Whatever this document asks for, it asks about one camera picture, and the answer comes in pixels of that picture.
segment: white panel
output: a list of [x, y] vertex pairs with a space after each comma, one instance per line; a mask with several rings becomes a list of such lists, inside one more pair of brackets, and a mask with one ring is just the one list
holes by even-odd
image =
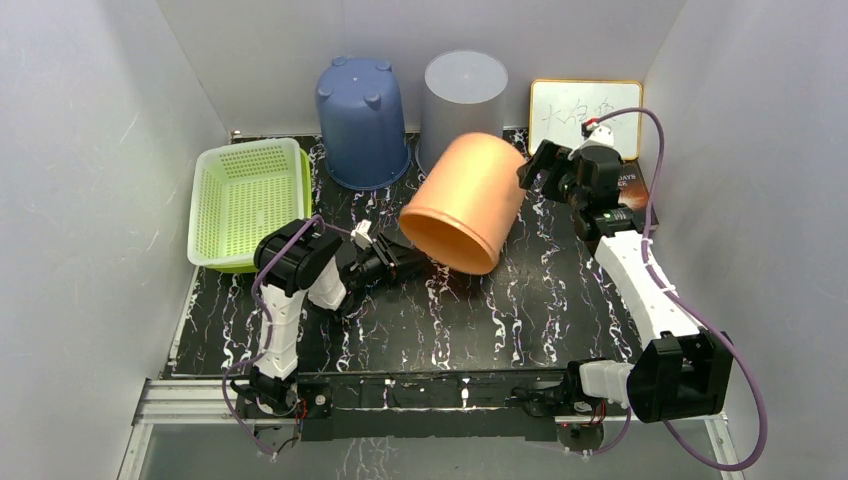
[[[848, 3], [690, 1], [645, 81], [666, 127], [654, 252], [745, 354], [770, 417], [745, 478], [845, 478]], [[656, 135], [643, 122], [642, 165]], [[750, 392], [728, 413], [753, 447]]]
[[315, 84], [345, 53], [341, 0], [159, 0], [229, 130], [318, 132]]
[[528, 124], [537, 78], [642, 80], [684, 0], [159, 0], [229, 129], [318, 132], [314, 89], [337, 55], [386, 59], [407, 128], [424, 69], [460, 48], [509, 70], [506, 123]]
[[115, 478], [226, 132], [152, 0], [3, 2], [0, 72], [3, 477]]

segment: green basket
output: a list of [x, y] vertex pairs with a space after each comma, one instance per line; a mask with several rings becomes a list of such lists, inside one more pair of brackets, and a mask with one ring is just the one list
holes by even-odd
[[312, 215], [309, 156], [289, 138], [216, 148], [197, 160], [188, 258], [225, 273], [255, 272], [269, 233]]

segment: orange plastic bucket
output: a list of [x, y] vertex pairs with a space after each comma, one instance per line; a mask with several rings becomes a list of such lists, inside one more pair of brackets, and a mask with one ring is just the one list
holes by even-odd
[[498, 137], [457, 138], [401, 211], [401, 230], [416, 248], [454, 270], [491, 272], [524, 200], [516, 173], [524, 162]]

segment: blue bucket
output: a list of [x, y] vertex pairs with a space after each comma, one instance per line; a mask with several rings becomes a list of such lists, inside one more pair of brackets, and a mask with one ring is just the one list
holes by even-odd
[[409, 167], [400, 88], [389, 62], [337, 57], [315, 104], [330, 176], [352, 190], [391, 185]]

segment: purple cable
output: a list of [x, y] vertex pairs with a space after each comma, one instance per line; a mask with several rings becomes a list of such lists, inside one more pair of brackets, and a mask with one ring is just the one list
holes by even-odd
[[[641, 107], [631, 107], [631, 108], [623, 108], [621, 110], [617, 110], [615, 112], [610, 112], [600, 118], [597, 119], [597, 123], [601, 123], [605, 120], [609, 120], [612, 117], [617, 117], [618, 115], [622, 115], [624, 113], [643, 113], [654, 121], [654, 125], [657, 127], [657, 135], [659, 137], [659, 151], [657, 152], [657, 168], [654, 170], [654, 177], [651, 180], [651, 189], [648, 192], [648, 204], [646, 206], [646, 218], [645, 218], [645, 230], [642, 232], [642, 261], [645, 262], [645, 269], [648, 271], [648, 274], [654, 280], [654, 283], [657, 284], [661, 289], [666, 288], [665, 282], [660, 279], [659, 275], [657, 275], [656, 270], [651, 265], [647, 265], [648, 263], [648, 244], [649, 239], [651, 237], [651, 222], [653, 220], [653, 205], [654, 205], [654, 189], [657, 187], [657, 183], [660, 177], [660, 171], [662, 170], [662, 161], [663, 156], [665, 154], [665, 133], [663, 132], [662, 124], [660, 123], [660, 119], [657, 118], [657, 115], [648, 110], [647, 108]], [[760, 428], [759, 434], [757, 437], [757, 443], [754, 446], [754, 451], [751, 452], [751, 455], [748, 456], [745, 460], [735, 464], [735, 465], [724, 465], [718, 462], [715, 462], [701, 453], [697, 452], [694, 447], [686, 443], [683, 440], [683, 437], [680, 436], [680, 433], [671, 425], [670, 422], [665, 421], [666, 428], [671, 432], [671, 435], [675, 440], [682, 446], [690, 455], [695, 457], [699, 462], [708, 465], [716, 470], [721, 470], [724, 472], [738, 472], [740, 470], [745, 470], [750, 467], [757, 460], [760, 459], [760, 456], [763, 454], [763, 450], [766, 448], [766, 440], [768, 439], [768, 418], [766, 416], [766, 406], [765, 401], [763, 400], [763, 394], [760, 391], [760, 385], [757, 383], [757, 380], [754, 378], [754, 374], [751, 370], [751, 366], [745, 359], [742, 357], [742, 354], [730, 343], [724, 335], [722, 335], [721, 331], [716, 328], [712, 323], [707, 321], [701, 314], [699, 314], [695, 309], [685, 302], [683, 299], [678, 297], [671, 290], [666, 290], [665, 295], [678, 307], [680, 307], [683, 311], [687, 312], [693, 318], [701, 322], [701, 325], [704, 326], [710, 333], [715, 335], [719, 342], [724, 345], [725, 348], [733, 355], [733, 358], [736, 359], [736, 362], [739, 364], [739, 368], [742, 370], [742, 374], [745, 375], [745, 380], [748, 381], [748, 385], [751, 387], [751, 393], [754, 395], [754, 403], [757, 405], [757, 417], [759, 419]]]
[[265, 268], [263, 268], [262, 271], [260, 271], [259, 274], [256, 275], [256, 279], [253, 280], [253, 286], [250, 288], [250, 293], [253, 296], [253, 300], [256, 302], [256, 305], [259, 306], [259, 309], [261, 311], [260, 319], [262, 318], [261, 315], [264, 315], [265, 318], [267, 318], [268, 322], [269, 322], [268, 334], [265, 337], [265, 345], [262, 346], [262, 348], [259, 350], [259, 353], [257, 353], [255, 357], [249, 358], [247, 360], [242, 360], [240, 362], [237, 362], [237, 363], [234, 363], [233, 365], [231, 365], [224, 372], [224, 378], [221, 381], [221, 388], [224, 391], [224, 402], [227, 404], [227, 409], [229, 409], [230, 414], [232, 414], [233, 418], [236, 419], [236, 422], [238, 422], [238, 424], [241, 425], [241, 428], [243, 428], [244, 431], [247, 432], [248, 435], [250, 435], [250, 438], [253, 439], [253, 443], [255, 443], [257, 447], [259, 447], [259, 450], [261, 450], [263, 453], [270, 455], [272, 457], [275, 456], [277, 452], [274, 449], [272, 449], [271, 447], [262, 443], [261, 440], [259, 440], [259, 438], [253, 433], [253, 429], [251, 429], [246, 423], [244, 423], [244, 420], [241, 419], [241, 417], [238, 415], [238, 412], [236, 412], [235, 407], [233, 407], [233, 402], [230, 400], [230, 395], [227, 392], [227, 390], [228, 390], [227, 389], [227, 379], [229, 378], [230, 374], [234, 370], [241, 368], [241, 367], [246, 367], [248, 365], [252, 365], [252, 364], [258, 362], [259, 359], [261, 359], [265, 355], [265, 350], [267, 350], [268, 347], [271, 345], [271, 334], [274, 330], [274, 325], [270, 323], [271, 322], [271, 311], [268, 309], [268, 305], [262, 299], [262, 295], [260, 295], [260, 293], [259, 293], [259, 287], [262, 285], [262, 282], [265, 280], [265, 277], [268, 276], [268, 272], [270, 272], [271, 269], [274, 267], [274, 265], [276, 265], [277, 262], [280, 261], [281, 258], [283, 258], [283, 255], [285, 255], [286, 252], [289, 251], [289, 249], [295, 244], [295, 242], [297, 242], [300, 239], [300, 237], [302, 237], [303, 234], [306, 233], [306, 231], [309, 230], [309, 228], [312, 225], [316, 225], [316, 224], [320, 225], [324, 229], [329, 228], [329, 229], [335, 230], [339, 233], [343, 233], [343, 234], [349, 234], [350, 233], [350, 232], [343, 230], [341, 228], [325, 224], [324, 219], [321, 218], [321, 215], [313, 215], [312, 218], [307, 220], [306, 223], [304, 223], [303, 226], [300, 227], [300, 230], [298, 230], [297, 233], [295, 233], [294, 236], [292, 236], [292, 238], [289, 239], [288, 242], [286, 242], [286, 244], [283, 246], [283, 248], [281, 248], [280, 251], [277, 252], [276, 255], [274, 255], [274, 258], [272, 258], [271, 261], [268, 262], [268, 265], [265, 265]]

